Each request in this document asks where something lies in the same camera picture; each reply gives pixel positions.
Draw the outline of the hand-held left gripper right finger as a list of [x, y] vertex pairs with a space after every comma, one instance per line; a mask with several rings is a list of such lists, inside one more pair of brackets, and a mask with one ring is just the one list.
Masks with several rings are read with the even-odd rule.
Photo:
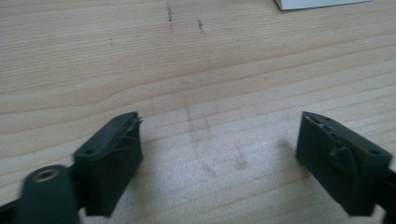
[[392, 155], [341, 123], [303, 112], [296, 158], [354, 217], [392, 216]]

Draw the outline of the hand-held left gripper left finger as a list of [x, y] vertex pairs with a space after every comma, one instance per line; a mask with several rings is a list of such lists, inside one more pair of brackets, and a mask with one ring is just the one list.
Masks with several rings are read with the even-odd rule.
[[111, 119], [74, 153], [72, 179], [78, 207], [109, 217], [143, 160], [136, 112]]

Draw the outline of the white box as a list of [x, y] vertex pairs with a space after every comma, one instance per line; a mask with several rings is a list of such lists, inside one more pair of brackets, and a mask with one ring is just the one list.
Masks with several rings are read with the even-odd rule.
[[281, 10], [333, 7], [370, 1], [371, 0], [275, 0]]

